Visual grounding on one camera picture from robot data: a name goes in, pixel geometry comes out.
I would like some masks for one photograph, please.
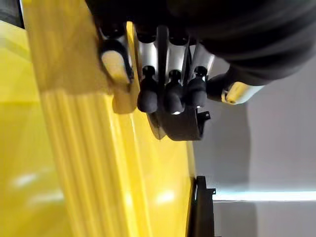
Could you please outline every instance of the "white wall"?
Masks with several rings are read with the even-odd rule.
[[[213,73],[226,69],[218,60]],[[316,191],[316,58],[245,105],[209,101],[207,109],[212,121],[194,149],[208,187],[232,195]],[[316,201],[222,202],[214,214],[217,236],[316,236]]]
[[[217,61],[214,74],[227,65]],[[194,143],[198,174],[219,191],[316,191],[316,58],[247,104],[209,101]]]

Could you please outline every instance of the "glossy yellow surface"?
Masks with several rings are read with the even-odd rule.
[[[26,32],[0,21],[0,236],[72,236]]]
[[[131,88],[106,78],[84,1],[26,0],[24,13],[54,156],[30,57],[12,59],[15,66],[4,70],[1,81],[22,66],[29,77],[20,72],[14,85],[2,82],[11,97],[4,97],[1,109],[13,112],[0,125],[1,236],[184,237],[194,175],[191,143],[153,135],[146,114],[136,109],[136,71]],[[132,33],[129,25],[131,46]],[[25,36],[15,38],[26,42]],[[21,80],[30,84],[30,90],[20,86],[30,102],[13,99]]]

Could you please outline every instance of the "yellow object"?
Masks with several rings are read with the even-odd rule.
[[[117,88],[106,78],[97,55],[95,26],[84,1],[26,0],[24,14],[63,192],[56,182],[37,94],[26,93],[34,99],[32,110],[23,112],[23,98],[12,104],[17,106],[17,113],[25,113],[27,118],[12,115],[5,117],[6,123],[1,122],[5,129],[3,140],[12,134],[13,117],[23,129],[23,134],[16,132],[5,143],[8,148],[1,159],[8,165],[1,170],[3,188],[23,174],[31,174],[26,180],[37,177],[34,179],[42,183],[36,186],[39,193],[33,196],[30,193],[34,187],[21,188],[24,195],[16,196],[20,205],[11,199],[13,194],[2,189],[6,193],[1,217],[9,216],[10,225],[5,226],[1,236],[184,237],[194,176],[191,143],[173,142],[168,137],[158,140],[153,135],[146,114],[136,109],[136,71],[131,88]],[[133,46],[131,24],[128,29]],[[12,61],[15,66],[4,72],[1,81],[20,67],[20,61]],[[33,80],[30,61],[27,67],[29,78],[19,74],[17,81]],[[12,84],[5,85],[5,91],[15,90]],[[33,81],[30,85],[34,92]],[[41,165],[47,169],[41,171]],[[6,174],[15,170],[15,174]],[[51,177],[45,178],[45,172]],[[33,212],[27,206],[23,209],[29,202],[39,206]]]
[[[26,32],[0,21],[0,236],[71,237]]]

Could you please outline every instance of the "robotic hand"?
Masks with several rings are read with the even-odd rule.
[[[142,64],[139,110],[156,112],[166,131],[177,126],[174,117],[197,124],[196,136],[186,137],[181,126],[174,140],[200,139],[210,116],[197,114],[197,108],[206,97],[244,103],[266,84],[298,71],[316,49],[316,0],[86,2],[104,39],[101,58],[107,71],[116,71],[107,64],[115,51],[129,82],[133,74],[124,28],[127,21],[134,23]],[[158,30],[161,25],[167,30]],[[215,55],[230,68],[210,78]]]

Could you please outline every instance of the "yellow surface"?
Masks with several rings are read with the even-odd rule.
[[[26,0],[24,13],[63,195],[36,93],[28,94],[34,92],[29,56],[29,77],[20,73],[14,85],[4,82],[26,60],[19,56],[0,79],[13,99],[4,97],[1,109],[7,113],[10,104],[14,110],[1,118],[1,217],[9,223],[1,236],[65,237],[69,223],[75,237],[184,237],[194,174],[191,143],[156,139],[146,114],[135,109],[137,78],[131,88],[106,78],[83,0]],[[25,80],[32,89],[18,84]],[[30,102],[14,101],[15,86]],[[16,189],[19,177],[29,182]]]
[[[0,21],[0,236],[72,236],[26,32]]]

